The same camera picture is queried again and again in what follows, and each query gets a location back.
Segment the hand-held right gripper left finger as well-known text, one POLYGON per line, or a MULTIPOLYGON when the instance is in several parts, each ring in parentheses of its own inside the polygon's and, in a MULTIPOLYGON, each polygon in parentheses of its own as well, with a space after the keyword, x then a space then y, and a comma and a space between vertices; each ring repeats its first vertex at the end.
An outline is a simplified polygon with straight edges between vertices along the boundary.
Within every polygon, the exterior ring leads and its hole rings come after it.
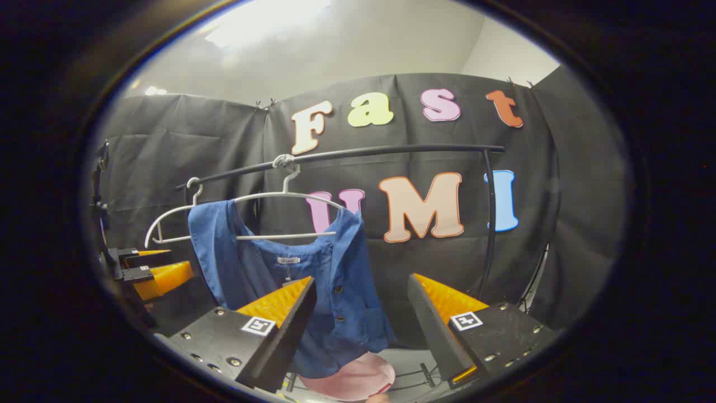
POLYGON ((274 393, 284 382, 317 302, 312 277, 239 310, 217 306, 181 331, 156 339, 202 377, 233 390, 274 393))

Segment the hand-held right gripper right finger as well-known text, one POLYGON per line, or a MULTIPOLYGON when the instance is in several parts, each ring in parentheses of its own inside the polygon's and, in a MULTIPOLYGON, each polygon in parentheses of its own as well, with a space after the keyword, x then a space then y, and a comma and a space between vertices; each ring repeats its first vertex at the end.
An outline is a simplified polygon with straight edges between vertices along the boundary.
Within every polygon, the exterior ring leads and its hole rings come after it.
POLYGON ((489 306, 417 273, 409 276, 407 296, 450 388, 481 385, 512 372, 560 337, 516 304, 489 306))

